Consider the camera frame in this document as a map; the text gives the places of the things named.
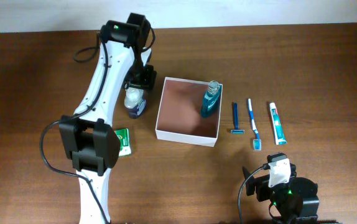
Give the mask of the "clear pump soap bottle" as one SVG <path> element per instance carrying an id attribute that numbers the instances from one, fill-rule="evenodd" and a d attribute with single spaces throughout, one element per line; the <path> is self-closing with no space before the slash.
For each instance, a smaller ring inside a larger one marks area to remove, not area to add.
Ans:
<path id="1" fill-rule="evenodd" d="M 126 89 L 124 105 L 130 118 L 136 119 L 140 117 L 145 111 L 146 104 L 147 101 L 144 90 L 132 87 Z"/>

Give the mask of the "blue white toothbrush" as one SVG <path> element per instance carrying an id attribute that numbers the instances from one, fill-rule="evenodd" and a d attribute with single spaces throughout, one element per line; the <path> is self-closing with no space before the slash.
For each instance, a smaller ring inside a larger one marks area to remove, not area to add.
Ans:
<path id="1" fill-rule="evenodd" d="M 251 128 L 255 134 L 255 138 L 253 139 L 253 148 L 255 151 L 260 151 L 262 149 L 262 143 L 261 143 L 261 138 L 260 138 L 259 132 L 256 127 L 254 113 L 253 113 L 253 107 L 252 107 L 250 98 L 248 98 L 248 112 L 249 112 L 249 117 L 250 117 L 250 122 L 251 122 Z"/>

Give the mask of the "blue disposable razor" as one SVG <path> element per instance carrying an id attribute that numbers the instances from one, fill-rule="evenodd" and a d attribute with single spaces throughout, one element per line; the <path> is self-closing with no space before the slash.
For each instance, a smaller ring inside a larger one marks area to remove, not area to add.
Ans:
<path id="1" fill-rule="evenodd" d="M 231 134 L 244 134 L 244 130 L 239 128 L 237 103 L 233 103 L 233 123 L 234 123 L 234 129 L 231 130 Z"/>

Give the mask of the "white teal toothpaste tube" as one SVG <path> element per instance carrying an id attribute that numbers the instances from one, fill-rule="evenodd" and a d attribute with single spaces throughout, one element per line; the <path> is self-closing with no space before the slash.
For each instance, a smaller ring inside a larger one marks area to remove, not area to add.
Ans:
<path id="1" fill-rule="evenodd" d="M 272 127 L 274 131 L 274 140 L 276 145 L 287 144 L 287 140 L 284 135 L 284 131 L 281 124 L 281 119 L 279 117 L 277 107 L 275 103 L 269 103 L 269 110 L 272 118 Z"/>

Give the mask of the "green soap bar package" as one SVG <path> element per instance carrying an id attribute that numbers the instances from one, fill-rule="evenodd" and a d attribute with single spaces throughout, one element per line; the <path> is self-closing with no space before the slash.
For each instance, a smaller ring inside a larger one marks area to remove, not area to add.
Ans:
<path id="1" fill-rule="evenodd" d="M 131 143 L 130 143 L 130 133 L 128 128 L 117 129 L 114 131 L 120 140 L 120 150 L 119 157 L 129 156 L 132 154 Z"/>

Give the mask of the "blue mouthwash bottle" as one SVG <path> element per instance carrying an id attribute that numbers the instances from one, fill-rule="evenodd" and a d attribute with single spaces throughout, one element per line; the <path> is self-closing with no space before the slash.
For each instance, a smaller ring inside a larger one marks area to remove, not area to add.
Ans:
<path id="1" fill-rule="evenodd" d="M 211 81 L 202 101 L 201 116 L 203 118 L 207 118 L 215 112 L 220 95 L 221 84 L 215 80 Z"/>

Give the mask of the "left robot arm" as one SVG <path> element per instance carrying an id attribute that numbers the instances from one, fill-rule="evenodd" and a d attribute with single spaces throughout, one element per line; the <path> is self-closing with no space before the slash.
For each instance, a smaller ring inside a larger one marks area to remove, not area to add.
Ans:
<path id="1" fill-rule="evenodd" d="M 154 35 L 144 15 L 108 21 L 98 34 L 99 59 L 88 90 L 72 117 L 58 125 L 65 154 L 80 183 L 80 223 L 110 223 L 108 187 L 121 148 L 113 114 L 122 89 L 151 90 L 157 76 L 149 65 Z"/>

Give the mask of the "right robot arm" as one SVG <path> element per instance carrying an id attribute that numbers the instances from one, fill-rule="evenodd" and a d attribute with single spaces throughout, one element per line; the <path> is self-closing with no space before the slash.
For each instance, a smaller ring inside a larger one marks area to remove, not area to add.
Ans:
<path id="1" fill-rule="evenodd" d="M 243 167 L 244 181 L 238 192 L 238 213 L 243 221 L 241 194 L 256 195 L 258 202 L 270 201 L 279 216 L 271 215 L 274 223 L 317 223 L 319 198 L 318 184 L 297 177 L 296 166 L 286 154 L 278 152 L 267 156 L 267 162 L 250 172 Z"/>

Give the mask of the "white cardboard box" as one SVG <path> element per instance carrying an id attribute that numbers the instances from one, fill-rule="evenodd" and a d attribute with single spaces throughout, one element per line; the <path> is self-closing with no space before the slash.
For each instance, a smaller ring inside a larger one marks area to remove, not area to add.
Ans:
<path id="1" fill-rule="evenodd" d="M 207 82 L 166 77 L 155 124 L 157 139 L 214 147 L 223 97 L 218 98 L 216 111 L 204 118 L 201 107 L 207 89 Z"/>

